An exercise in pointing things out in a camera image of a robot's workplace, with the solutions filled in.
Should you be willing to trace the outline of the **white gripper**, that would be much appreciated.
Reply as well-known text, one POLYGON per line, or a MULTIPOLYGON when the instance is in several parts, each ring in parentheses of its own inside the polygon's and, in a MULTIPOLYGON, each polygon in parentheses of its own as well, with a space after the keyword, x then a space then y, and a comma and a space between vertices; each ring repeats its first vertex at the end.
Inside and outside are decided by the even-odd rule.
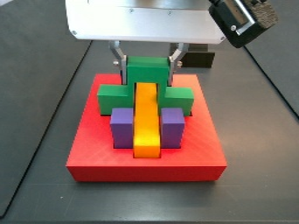
POLYGON ((66 0, 70 32, 78 39, 110 40, 122 84, 127 84, 127 56, 120 41, 178 43, 170 56, 168 85, 191 44, 225 39, 209 13, 209 0, 66 0))

